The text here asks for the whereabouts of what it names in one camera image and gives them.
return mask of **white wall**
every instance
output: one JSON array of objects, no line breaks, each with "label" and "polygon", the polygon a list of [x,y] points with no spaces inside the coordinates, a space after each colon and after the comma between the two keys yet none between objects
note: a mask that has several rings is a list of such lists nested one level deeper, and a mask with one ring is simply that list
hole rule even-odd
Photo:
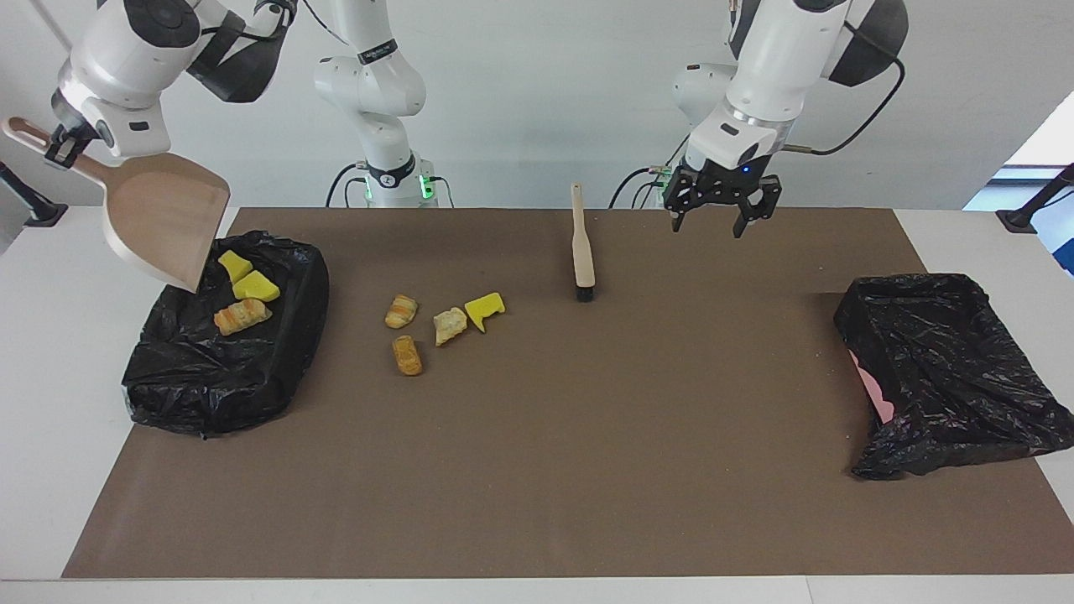
[{"label": "white wall", "polygon": [[[331,16],[330,2],[311,2]],[[95,6],[45,3],[72,37]],[[224,2],[244,15],[252,3]],[[50,128],[63,53],[28,0],[5,4],[0,115]],[[908,6],[903,91],[846,152],[778,158],[787,205],[961,207],[1074,88],[1070,0]],[[723,0],[392,0],[391,13],[429,85],[425,111],[407,120],[411,142],[451,179],[460,205],[565,206],[574,179],[591,204],[607,200],[623,175],[664,161],[685,134],[669,91],[676,71],[727,59]],[[164,96],[174,150],[223,175],[233,203],[320,203],[338,168],[361,157],[348,123],[311,84],[316,61],[343,52],[302,9],[276,81],[253,105],[224,105],[183,76]],[[793,142],[842,140],[894,77],[856,90],[818,86]],[[10,141],[0,157],[57,200],[100,199]]]},{"label": "white wall", "polygon": [[1074,94],[1007,161],[1014,166],[1066,166],[1074,161]]}]

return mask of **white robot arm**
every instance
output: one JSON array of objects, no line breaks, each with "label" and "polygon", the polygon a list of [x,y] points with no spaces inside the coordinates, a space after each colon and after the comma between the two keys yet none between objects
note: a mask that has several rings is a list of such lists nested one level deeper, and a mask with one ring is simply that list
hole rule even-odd
[{"label": "white robot arm", "polygon": [[432,164],[410,148],[400,117],[425,106],[425,83],[400,52],[388,21],[387,0],[334,0],[340,34],[357,56],[322,59],[317,91],[358,128],[369,177],[372,205],[434,205]]},{"label": "white robot arm", "polygon": [[809,90],[821,80],[853,87],[875,77],[909,29],[903,0],[731,0],[731,19],[738,68],[694,64],[676,81],[694,127],[664,196],[676,231],[708,203],[739,206],[736,238],[771,217],[782,187],[765,170]]},{"label": "white robot arm", "polygon": [[93,140],[116,157],[171,147],[160,94],[188,71],[227,102],[251,102],[272,81],[295,0],[257,0],[247,24],[216,0],[99,0],[60,70],[60,125],[46,158],[70,168]]}]

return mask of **food scrap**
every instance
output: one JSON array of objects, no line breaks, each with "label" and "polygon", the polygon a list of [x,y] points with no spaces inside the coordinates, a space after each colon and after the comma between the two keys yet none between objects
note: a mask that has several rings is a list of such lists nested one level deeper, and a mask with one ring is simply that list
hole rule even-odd
[{"label": "food scrap", "polygon": [[250,271],[253,270],[253,262],[230,249],[221,254],[217,262],[228,270],[228,277],[231,279],[232,285],[238,283],[240,279],[250,274]]},{"label": "food scrap", "polygon": [[220,329],[221,335],[231,335],[266,321],[271,317],[272,311],[264,305],[264,302],[246,299],[213,315],[213,322]]},{"label": "food scrap", "polygon": [[384,316],[384,325],[392,329],[402,329],[410,325],[416,314],[418,314],[418,302],[412,298],[396,293],[395,300],[392,301],[392,305]]},{"label": "food scrap", "polygon": [[433,317],[433,326],[436,327],[436,345],[442,346],[466,330],[466,313],[454,306]]},{"label": "food scrap", "polygon": [[413,337],[401,335],[392,342],[392,353],[395,355],[395,364],[403,375],[421,375],[421,357],[418,356],[418,347],[413,343]]},{"label": "food scrap", "polygon": [[246,275],[238,283],[231,286],[232,293],[240,300],[255,298],[262,302],[272,302],[279,298],[279,288],[268,281],[268,277],[261,274],[261,271],[253,271]]},{"label": "food scrap", "polygon": [[481,333],[484,333],[484,319],[496,313],[507,312],[507,308],[504,306],[504,299],[496,291],[467,302],[465,307],[466,314],[469,315],[470,320],[474,321],[474,325]]}]

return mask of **black plastic bag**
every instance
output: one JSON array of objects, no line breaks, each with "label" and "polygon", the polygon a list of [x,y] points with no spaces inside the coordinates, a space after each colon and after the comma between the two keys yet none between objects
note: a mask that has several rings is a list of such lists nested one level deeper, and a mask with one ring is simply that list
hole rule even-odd
[{"label": "black plastic bag", "polygon": [[836,327],[895,405],[889,421],[877,417],[857,476],[924,475],[1074,445],[1074,417],[966,275],[857,279]]},{"label": "black plastic bag", "polygon": [[[217,262],[233,250],[280,289],[273,316],[227,337],[213,315],[235,302]],[[168,286],[124,375],[131,419],[203,437],[282,413],[313,362],[328,313],[329,273],[313,245],[264,231],[217,240],[198,293]]]}]

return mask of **yellow sponge piece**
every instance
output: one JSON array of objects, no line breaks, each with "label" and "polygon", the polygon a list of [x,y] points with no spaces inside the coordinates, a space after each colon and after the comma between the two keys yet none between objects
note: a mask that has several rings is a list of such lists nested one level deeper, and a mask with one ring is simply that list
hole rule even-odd
[{"label": "yellow sponge piece", "polygon": [[232,284],[238,283],[238,279],[250,274],[250,271],[253,270],[252,262],[230,249],[224,251],[217,262],[223,264],[223,268],[228,270],[228,276],[231,277]]},{"label": "yellow sponge piece", "polygon": [[235,298],[240,300],[252,298],[262,302],[272,302],[279,298],[279,288],[276,287],[276,284],[268,281],[268,277],[262,275],[261,271],[253,271],[246,275],[238,283],[231,286],[231,290],[234,292]]},{"label": "yellow sponge piece", "polygon": [[481,333],[484,333],[484,319],[496,313],[507,312],[507,308],[504,306],[504,299],[495,291],[477,300],[470,300],[464,304],[464,307],[466,308],[466,314],[469,315],[474,325],[481,330]]}]

